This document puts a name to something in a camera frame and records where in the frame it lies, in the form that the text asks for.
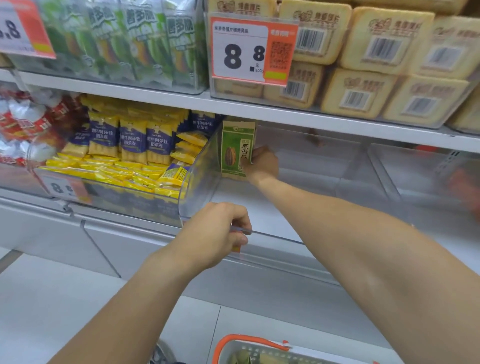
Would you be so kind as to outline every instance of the person's right arm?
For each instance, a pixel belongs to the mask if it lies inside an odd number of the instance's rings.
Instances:
[[[480,363],[480,276],[390,215],[279,181],[267,147],[242,166],[405,363]]]

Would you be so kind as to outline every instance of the shelf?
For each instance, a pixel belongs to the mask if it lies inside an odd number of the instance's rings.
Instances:
[[[29,72],[19,72],[19,74],[27,85],[48,86],[60,90],[84,92],[179,108],[188,107],[193,110],[271,121],[280,124],[480,153],[480,137],[457,133],[447,127],[431,130],[375,121],[346,119],[299,110],[215,99],[210,97],[210,92],[208,91],[203,92],[201,95],[184,95]]]
[[[0,81],[15,82],[15,78],[8,68],[0,68]]]

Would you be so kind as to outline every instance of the orange tag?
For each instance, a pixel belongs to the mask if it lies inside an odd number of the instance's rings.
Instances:
[[[210,18],[212,77],[287,86],[299,26]]]
[[[57,57],[34,1],[0,0],[0,52]]]
[[[46,170],[36,170],[36,174],[52,196],[66,201],[92,204],[82,179]]]

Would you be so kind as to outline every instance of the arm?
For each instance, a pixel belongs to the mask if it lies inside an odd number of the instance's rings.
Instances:
[[[480,277],[414,227],[277,179],[262,147],[243,167],[405,363],[480,363]]]
[[[217,265],[251,230],[247,210],[208,204],[71,339],[49,364],[147,363],[178,298],[204,269]]]

